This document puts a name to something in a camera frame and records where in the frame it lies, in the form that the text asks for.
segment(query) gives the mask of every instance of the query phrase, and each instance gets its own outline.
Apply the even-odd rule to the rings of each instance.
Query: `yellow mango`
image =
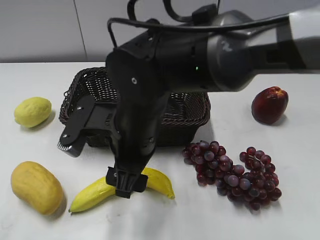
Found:
[[[11,174],[13,193],[43,215],[53,214],[62,203],[64,191],[56,177],[39,163],[25,161]]]

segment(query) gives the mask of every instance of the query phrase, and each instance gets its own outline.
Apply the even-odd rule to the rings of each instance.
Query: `grapes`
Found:
[[[239,155],[240,161],[245,163],[249,159],[249,155],[246,152],[241,152]]]
[[[228,190],[226,188],[217,188],[216,191],[218,192],[219,195],[221,196],[226,196]]]
[[[219,143],[217,141],[212,141],[209,146],[209,150],[214,154],[217,154],[219,151]]]
[[[226,155],[222,155],[219,157],[219,161],[222,163],[222,162],[228,162],[230,163],[230,158]]]
[[[276,185],[274,184],[273,181],[265,181],[264,183],[264,189],[267,191],[267,192],[272,192],[274,189],[275,189]]]
[[[214,158],[215,158],[215,155],[214,155],[214,153],[212,151],[206,151],[204,153],[204,159],[206,161],[211,162],[211,161],[214,160]]]
[[[190,143],[182,150],[184,162],[195,166],[198,185],[215,184],[218,194],[227,196],[232,202],[245,200],[251,209],[257,211],[281,197],[276,167],[269,155],[253,146],[241,152],[240,161],[250,171],[245,173],[245,168],[234,165],[226,153],[217,141]]]
[[[226,155],[226,153],[227,153],[227,151],[226,151],[225,147],[224,146],[219,146],[219,150],[218,150],[217,155],[218,156],[222,156],[222,155]]]
[[[235,165],[233,166],[233,171],[237,175],[242,175],[245,172],[245,168],[242,165]]]
[[[199,174],[202,174],[207,168],[203,164],[196,164],[195,171]]]
[[[205,171],[205,175],[208,177],[208,178],[213,178],[215,176],[215,172],[211,169],[208,169]]]
[[[264,165],[271,163],[271,157],[269,155],[263,155],[260,160]]]
[[[188,165],[192,165],[193,164],[193,162],[192,162],[192,160],[190,158],[185,158],[184,159],[184,163],[188,164]]]
[[[264,184],[265,184],[265,181],[263,181],[261,178],[259,177],[255,177],[252,181],[252,184],[258,188],[258,189],[261,189],[264,187]]]
[[[202,173],[198,173],[196,176],[196,179],[198,180],[199,183],[205,183],[206,182],[206,177]]]
[[[201,148],[198,145],[192,147],[191,152],[193,155],[198,156],[201,154]]]
[[[274,173],[275,170],[276,170],[275,165],[273,165],[272,163],[268,163],[268,164],[266,164],[264,167],[265,167],[265,171],[266,171],[267,173]]]
[[[259,199],[265,199],[268,196],[268,193],[265,189],[260,189]]]
[[[210,144],[207,141],[201,141],[199,144],[199,147],[202,150],[208,150],[209,149]]]
[[[254,186],[250,188],[250,190],[249,190],[249,195],[250,195],[251,197],[256,198],[256,197],[259,196],[259,194],[260,194],[260,189],[259,189],[259,188],[256,188],[256,187],[254,187]]]
[[[219,166],[219,163],[217,160],[213,160],[213,161],[208,161],[207,165],[211,169],[216,169]]]
[[[261,159],[261,157],[262,157],[263,155],[265,155],[264,151],[259,150],[259,151],[256,151],[256,152],[255,152],[255,157],[256,157],[257,159]]]
[[[219,165],[220,169],[224,172],[227,172],[230,170],[231,164],[229,161],[223,161]]]
[[[256,154],[256,149],[253,146],[250,146],[246,149],[246,153],[250,156],[254,156]]]
[[[241,178],[239,181],[239,186],[243,190],[248,190],[251,187],[251,182],[246,178]]]
[[[249,203],[249,206],[250,206],[250,208],[252,208],[255,211],[258,211],[260,209],[260,207],[261,207],[260,203],[255,201],[255,200],[251,201]]]
[[[195,162],[196,164],[204,164],[205,163],[205,159],[203,156],[196,156],[195,157]]]
[[[243,194],[243,190],[239,186],[235,186],[231,189],[231,192],[234,196],[239,197]]]
[[[205,181],[206,181],[206,183],[207,183],[208,185],[213,185],[213,184],[215,184],[215,178],[214,178],[214,177],[207,177],[207,178],[205,179]]]
[[[215,185],[216,185],[216,187],[217,187],[218,189],[222,189],[222,188],[224,188],[224,187],[226,186],[226,183],[225,183],[225,181],[223,181],[221,178],[217,178],[217,179],[215,180]]]
[[[215,177],[217,179],[222,179],[224,176],[225,176],[224,171],[222,171],[221,169],[215,170]]]
[[[236,187],[239,184],[239,178],[236,175],[231,175],[228,177],[228,184],[231,187]]]

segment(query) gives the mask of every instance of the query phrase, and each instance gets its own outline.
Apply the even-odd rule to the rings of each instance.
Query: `black cable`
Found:
[[[153,29],[153,30],[162,30],[165,32],[180,32],[180,33],[225,33],[230,31],[236,31],[236,30],[242,30],[242,29],[250,29],[250,28],[256,28],[256,27],[262,27],[266,25],[271,24],[278,24],[283,22],[289,21],[289,15],[279,15],[279,16],[273,16],[269,18],[264,18],[260,20],[255,20],[251,22],[245,22],[240,24],[229,24],[225,26],[174,26],[174,25],[164,25],[164,24],[155,24],[150,22],[143,22],[143,21],[133,21],[126,18],[118,18],[113,17],[110,18],[107,22],[107,28],[112,40],[112,43],[114,47],[117,47],[117,42],[115,39],[115,35],[112,31],[112,24],[118,23],[118,24],[124,24],[129,26],[134,26],[137,28],[144,28],[144,29]]]
[[[135,5],[138,0],[130,0],[126,6],[126,11],[130,20],[136,21]]]
[[[171,5],[171,0],[163,0],[163,4],[164,4],[164,8],[165,8],[166,13],[173,20],[176,20],[177,22],[181,22],[181,23],[192,22],[192,16],[180,16],[174,11],[174,9],[172,8],[172,5]]]

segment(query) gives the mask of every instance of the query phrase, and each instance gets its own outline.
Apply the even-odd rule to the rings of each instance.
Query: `white tabletop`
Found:
[[[95,63],[0,64],[0,239],[1,240],[313,240],[319,239],[320,77],[260,75],[243,91],[210,93],[211,120],[195,141],[215,139],[234,163],[249,146],[264,150],[276,166],[282,197],[258,213],[234,206],[215,186],[199,187],[196,172],[185,165],[180,148],[157,149],[148,166],[172,181],[175,200],[147,190],[131,199],[111,197],[92,210],[56,219],[43,217],[11,190],[13,169],[35,161],[61,182],[67,208],[75,195],[106,174],[114,163],[109,150],[86,146],[72,158],[56,145],[64,126],[59,122],[63,93],[82,69]],[[289,94],[286,118],[276,126],[257,123],[251,102],[257,93],[279,86]],[[14,121],[14,109],[24,99],[44,97],[55,117],[27,130]]]

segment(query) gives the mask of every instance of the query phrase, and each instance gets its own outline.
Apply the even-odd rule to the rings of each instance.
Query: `screw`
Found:
[[[131,78],[131,82],[132,82],[134,85],[136,85],[136,84],[138,83],[137,79],[135,79],[134,77]]]

